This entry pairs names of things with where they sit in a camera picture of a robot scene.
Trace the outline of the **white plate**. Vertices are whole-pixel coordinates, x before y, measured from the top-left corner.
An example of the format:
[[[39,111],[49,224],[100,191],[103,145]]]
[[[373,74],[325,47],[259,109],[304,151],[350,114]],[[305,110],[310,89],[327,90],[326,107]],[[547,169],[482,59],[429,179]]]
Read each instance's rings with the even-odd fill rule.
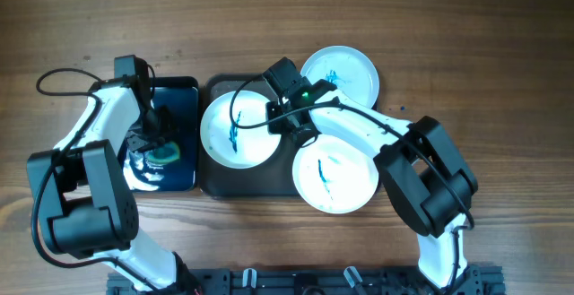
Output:
[[[232,169],[248,169],[266,161],[281,141],[266,126],[240,129],[230,121],[233,92],[223,94],[209,104],[201,125],[201,142],[210,158]],[[265,105],[269,99],[254,91],[241,91],[234,100],[233,119],[241,126],[266,121]]]
[[[379,94],[379,77],[371,60],[355,48],[331,46],[314,53],[300,74],[311,83],[326,80],[349,98],[367,108],[374,108]]]
[[[364,206],[379,186],[372,158],[347,142],[321,134],[300,148],[292,164],[294,186],[319,211],[351,213]]]

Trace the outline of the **green yellow sponge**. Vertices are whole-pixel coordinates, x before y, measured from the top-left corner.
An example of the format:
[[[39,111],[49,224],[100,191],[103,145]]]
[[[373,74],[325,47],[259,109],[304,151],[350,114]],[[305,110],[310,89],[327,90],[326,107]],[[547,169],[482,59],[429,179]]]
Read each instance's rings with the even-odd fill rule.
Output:
[[[146,152],[145,159],[152,165],[164,166],[180,159],[180,149],[175,142],[169,142]]]

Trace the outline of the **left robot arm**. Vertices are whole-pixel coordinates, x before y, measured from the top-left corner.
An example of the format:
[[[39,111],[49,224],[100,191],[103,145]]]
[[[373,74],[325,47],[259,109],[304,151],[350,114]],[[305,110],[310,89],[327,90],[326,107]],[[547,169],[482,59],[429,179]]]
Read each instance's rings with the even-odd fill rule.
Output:
[[[159,77],[137,56],[114,61],[109,80],[94,77],[87,106],[51,150],[33,153],[33,244],[54,266],[104,264],[126,279],[124,293],[199,294],[181,257],[141,227],[136,193],[195,187],[199,89],[190,76]]]

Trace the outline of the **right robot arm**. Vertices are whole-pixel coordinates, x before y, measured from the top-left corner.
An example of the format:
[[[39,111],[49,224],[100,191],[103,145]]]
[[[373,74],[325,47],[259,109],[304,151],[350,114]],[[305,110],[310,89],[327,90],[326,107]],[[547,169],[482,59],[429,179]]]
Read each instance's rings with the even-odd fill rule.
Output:
[[[271,132],[332,135],[372,158],[393,208],[418,236],[419,271],[436,289],[454,293],[467,267],[462,237],[474,227],[478,183],[443,125],[364,107],[327,80],[311,82],[286,57],[262,77],[278,98],[267,107]]]

